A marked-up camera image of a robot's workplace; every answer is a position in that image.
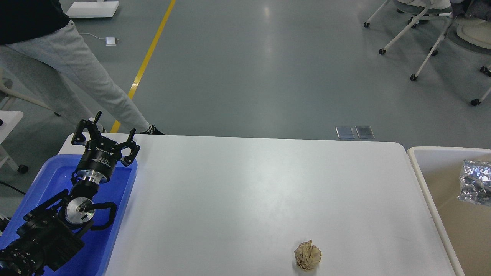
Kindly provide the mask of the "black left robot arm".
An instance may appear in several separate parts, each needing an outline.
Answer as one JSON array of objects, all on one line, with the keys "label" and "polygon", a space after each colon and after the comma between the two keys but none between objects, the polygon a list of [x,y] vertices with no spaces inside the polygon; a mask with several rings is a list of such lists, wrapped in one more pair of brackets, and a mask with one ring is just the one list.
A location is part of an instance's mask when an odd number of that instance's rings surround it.
[{"label": "black left robot arm", "polygon": [[72,188],[62,190],[33,208],[17,230],[18,239],[1,250],[2,276],[41,276],[44,268],[56,271],[84,247],[88,231],[105,230],[114,224],[115,202],[95,203],[100,184],[109,182],[116,165],[130,166],[140,150],[132,129],[118,143],[100,133],[98,112],[93,120],[81,120],[71,143],[85,150],[70,178]]}]

